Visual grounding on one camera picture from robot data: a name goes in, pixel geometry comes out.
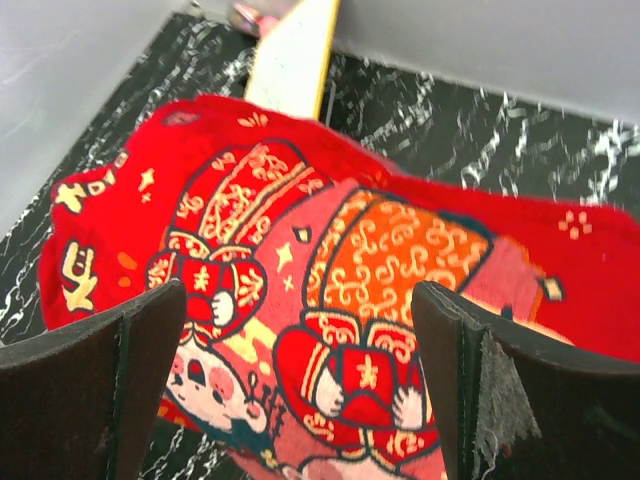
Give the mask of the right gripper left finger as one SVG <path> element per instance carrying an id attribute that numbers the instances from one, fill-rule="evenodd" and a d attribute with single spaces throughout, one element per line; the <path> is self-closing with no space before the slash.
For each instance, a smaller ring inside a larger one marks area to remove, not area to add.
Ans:
<path id="1" fill-rule="evenodd" d="M 171 280 L 2 347 L 2 478 L 137 478 L 185 313 Z"/>

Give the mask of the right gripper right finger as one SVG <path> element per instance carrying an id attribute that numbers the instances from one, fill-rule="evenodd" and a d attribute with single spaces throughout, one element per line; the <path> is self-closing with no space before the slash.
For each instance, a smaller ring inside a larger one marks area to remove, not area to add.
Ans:
<path id="1" fill-rule="evenodd" d="M 639 367 L 491 313 L 434 282 L 412 314 L 452 479 L 635 479 Z"/>

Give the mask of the red patterned pillowcase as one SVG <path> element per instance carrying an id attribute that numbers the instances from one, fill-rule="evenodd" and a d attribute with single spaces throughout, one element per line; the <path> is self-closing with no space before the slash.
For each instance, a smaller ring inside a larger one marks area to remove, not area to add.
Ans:
<path id="1" fill-rule="evenodd" d="M 181 280 L 160 413 L 256 479 L 444 477 L 411 314 L 422 281 L 639 357 L 628 215 L 411 178 L 319 123 L 238 99 L 161 107 L 52 200 L 46 326 Z"/>

